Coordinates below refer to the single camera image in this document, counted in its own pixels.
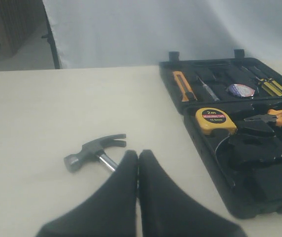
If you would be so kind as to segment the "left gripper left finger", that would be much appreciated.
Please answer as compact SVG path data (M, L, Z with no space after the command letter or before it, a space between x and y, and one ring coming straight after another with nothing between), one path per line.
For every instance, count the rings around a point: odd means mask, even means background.
M85 202L43 225L39 237L134 237L138 155L128 150L117 169Z

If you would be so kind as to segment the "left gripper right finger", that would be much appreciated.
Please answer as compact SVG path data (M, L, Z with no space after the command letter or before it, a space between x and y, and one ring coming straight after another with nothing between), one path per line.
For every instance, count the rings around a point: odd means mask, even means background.
M151 150L139 156L139 200L145 237L245 237L244 230L186 194Z

